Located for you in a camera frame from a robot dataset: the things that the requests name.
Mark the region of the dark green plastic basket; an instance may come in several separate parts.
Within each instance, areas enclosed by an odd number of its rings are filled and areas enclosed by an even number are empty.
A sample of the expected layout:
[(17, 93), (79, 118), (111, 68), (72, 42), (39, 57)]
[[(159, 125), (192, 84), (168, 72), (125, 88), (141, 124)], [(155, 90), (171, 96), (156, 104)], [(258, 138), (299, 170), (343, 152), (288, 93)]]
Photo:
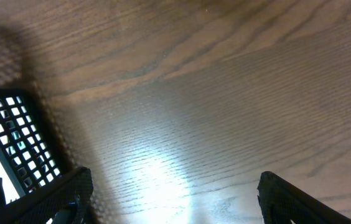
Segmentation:
[(0, 162), (20, 198), (70, 171), (41, 107), (26, 90), (0, 88)]

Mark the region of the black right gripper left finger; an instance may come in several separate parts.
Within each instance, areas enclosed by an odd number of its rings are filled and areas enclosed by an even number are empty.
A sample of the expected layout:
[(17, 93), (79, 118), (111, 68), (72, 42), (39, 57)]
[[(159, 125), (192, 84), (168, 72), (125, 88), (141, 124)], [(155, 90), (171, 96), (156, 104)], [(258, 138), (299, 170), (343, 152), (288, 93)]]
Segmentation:
[(92, 192), (91, 170), (76, 168), (0, 208), (0, 223), (84, 223)]

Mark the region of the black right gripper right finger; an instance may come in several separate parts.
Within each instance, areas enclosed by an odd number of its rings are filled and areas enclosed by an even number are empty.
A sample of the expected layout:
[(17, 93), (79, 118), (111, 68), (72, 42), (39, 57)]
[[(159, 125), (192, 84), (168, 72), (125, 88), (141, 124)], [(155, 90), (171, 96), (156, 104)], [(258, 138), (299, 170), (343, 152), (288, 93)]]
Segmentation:
[(273, 172), (261, 174), (257, 189), (265, 224), (351, 224), (351, 219)]

